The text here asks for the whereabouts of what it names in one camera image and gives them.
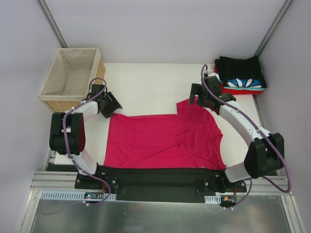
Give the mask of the pink t shirt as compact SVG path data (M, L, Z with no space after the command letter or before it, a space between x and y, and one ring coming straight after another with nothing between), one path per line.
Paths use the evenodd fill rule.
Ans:
M226 168L223 134L205 108L177 103L175 114L111 117L104 165L113 168Z

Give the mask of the wicker basket with liner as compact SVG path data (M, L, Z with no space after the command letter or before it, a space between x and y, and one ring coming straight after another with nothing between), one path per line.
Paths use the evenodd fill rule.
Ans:
M52 112L77 106L90 84L103 84L105 67L98 48L57 49L39 91Z

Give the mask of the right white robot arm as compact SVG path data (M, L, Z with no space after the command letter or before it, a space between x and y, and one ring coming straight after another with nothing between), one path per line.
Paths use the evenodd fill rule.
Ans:
M248 146L244 161L224 170L219 187L228 192L236 186L236 182L266 178L272 172L287 169L283 136L270 133L252 120L232 94L222 92L217 77L203 77L201 81L201 84L191 85L189 103L208 108L221 116Z

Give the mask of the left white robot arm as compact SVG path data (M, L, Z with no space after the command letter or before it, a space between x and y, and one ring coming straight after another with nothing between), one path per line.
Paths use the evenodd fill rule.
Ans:
M110 118L121 108L106 84L93 84L87 98L79 105L52 115L50 149L72 161L81 175L87 175L86 183L93 189L102 185L103 178L96 173L98 164L86 150L85 122L97 114Z

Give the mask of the red t shirt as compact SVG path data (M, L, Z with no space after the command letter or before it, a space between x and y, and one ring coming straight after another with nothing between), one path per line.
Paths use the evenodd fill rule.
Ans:
M224 93L232 95L256 95L260 94L264 88L258 80L254 79L232 79L228 81L227 86L224 86L219 75L220 86Z

